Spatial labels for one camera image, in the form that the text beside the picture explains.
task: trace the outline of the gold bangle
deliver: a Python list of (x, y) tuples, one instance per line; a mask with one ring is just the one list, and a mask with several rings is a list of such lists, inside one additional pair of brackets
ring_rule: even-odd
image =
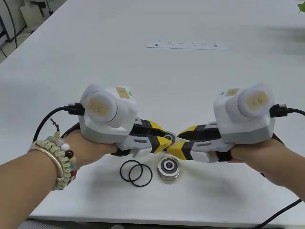
[(58, 184), (64, 179), (64, 176), (63, 176), (63, 169), (62, 169), (62, 166), (60, 164), (60, 162), (58, 161), (58, 159), (52, 155), (49, 151), (43, 149), (43, 148), (40, 148), (40, 147), (37, 147), (37, 146), (32, 146), (28, 152), (30, 151), (33, 151), (33, 150), (38, 150), (42, 153), (44, 153), (45, 155), (47, 155), (54, 163), (55, 165), (57, 166), (58, 168), (58, 177), (57, 177), (57, 180), (56, 180), (56, 184), (55, 184), (55, 187), (53, 188), (53, 190), (55, 190), (58, 186)]

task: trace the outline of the hand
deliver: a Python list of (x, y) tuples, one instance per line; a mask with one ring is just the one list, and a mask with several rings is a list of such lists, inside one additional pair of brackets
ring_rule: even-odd
[(303, 161), (302, 156), (274, 139), (253, 145), (237, 145), (231, 149), (231, 154), (232, 162), (244, 162), (280, 186), (285, 186), (287, 171), (295, 167), (297, 161)]
[(113, 144), (99, 144), (83, 138), (80, 130), (70, 133), (64, 140), (76, 156), (78, 169), (101, 159), (105, 154), (117, 151), (117, 147)]

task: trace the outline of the power strip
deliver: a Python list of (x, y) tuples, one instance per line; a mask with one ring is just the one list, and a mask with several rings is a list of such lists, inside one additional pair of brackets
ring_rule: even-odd
[(227, 49), (219, 42), (174, 42), (174, 41), (148, 41), (145, 42), (146, 48), (167, 48), (167, 49), (200, 49), (200, 50), (221, 50)]

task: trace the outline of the left hand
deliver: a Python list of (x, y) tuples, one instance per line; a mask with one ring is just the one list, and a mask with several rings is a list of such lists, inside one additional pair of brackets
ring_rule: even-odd
[(105, 154), (117, 151), (117, 147), (113, 144), (99, 144), (83, 138), (80, 130), (70, 133), (64, 138), (64, 141), (74, 152), (77, 169), (101, 159)]

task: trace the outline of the white wall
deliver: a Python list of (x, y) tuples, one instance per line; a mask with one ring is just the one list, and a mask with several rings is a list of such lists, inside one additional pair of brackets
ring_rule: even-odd
[[(23, 0), (6, 0), (6, 1), (10, 7), (10, 11), (13, 15), (13, 19), (16, 25), (16, 32), (18, 33), (26, 26), (20, 11), (20, 7), (24, 5), (24, 2)], [(0, 0), (0, 16), (4, 22), (5, 28), (8, 31), (9, 38), (12, 39), (14, 37), (13, 25), (11, 23), (9, 12), (3, 0)]]

